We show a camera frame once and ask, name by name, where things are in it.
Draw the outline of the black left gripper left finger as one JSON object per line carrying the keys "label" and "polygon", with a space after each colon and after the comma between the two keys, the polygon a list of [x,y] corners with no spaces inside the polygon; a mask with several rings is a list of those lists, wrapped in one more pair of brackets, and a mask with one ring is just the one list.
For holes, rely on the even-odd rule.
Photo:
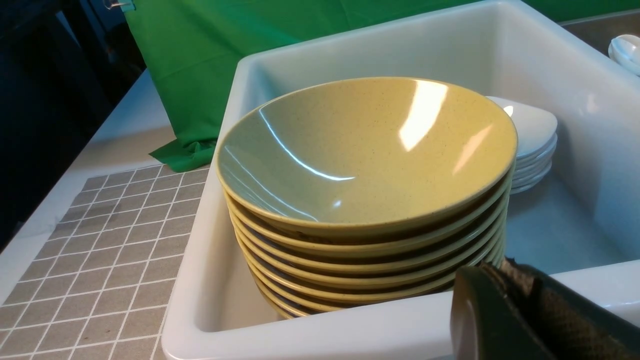
{"label": "black left gripper left finger", "polygon": [[554,360],[490,275],[493,266],[455,272],[450,338],[456,360]]}

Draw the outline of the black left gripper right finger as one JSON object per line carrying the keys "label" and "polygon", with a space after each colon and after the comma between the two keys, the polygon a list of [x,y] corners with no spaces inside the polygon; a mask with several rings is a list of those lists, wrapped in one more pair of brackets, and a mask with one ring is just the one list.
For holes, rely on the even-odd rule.
{"label": "black left gripper right finger", "polygon": [[639,328],[534,266],[484,265],[516,322],[556,360],[637,360]]}

